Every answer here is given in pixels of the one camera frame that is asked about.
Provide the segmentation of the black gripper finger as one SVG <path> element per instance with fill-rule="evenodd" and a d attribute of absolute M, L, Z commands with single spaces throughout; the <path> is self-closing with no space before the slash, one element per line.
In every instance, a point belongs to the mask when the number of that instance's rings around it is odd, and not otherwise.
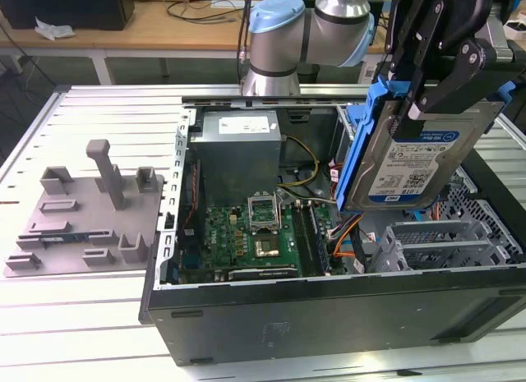
<path fill-rule="evenodd" d="M 385 52 L 392 56 L 389 78 L 408 81 L 410 99 L 421 94 L 443 11 L 444 0 L 391 0 L 385 37 Z"/>
<path fill-rule="evenodd" d="M 494 86 L 485 86 L 489 69 L 496 63 L 496 51 L 484 39 L 467 39 L 453 62 L 450 73 L 438 84 L 427 88 L 425 82 L 438 80 L 416 69 L 410 82 L 408 95 L 394 124 L 395 139 L 412 139 L 419 136 L 427 114 L 460 114 L 494 92 Z"/>

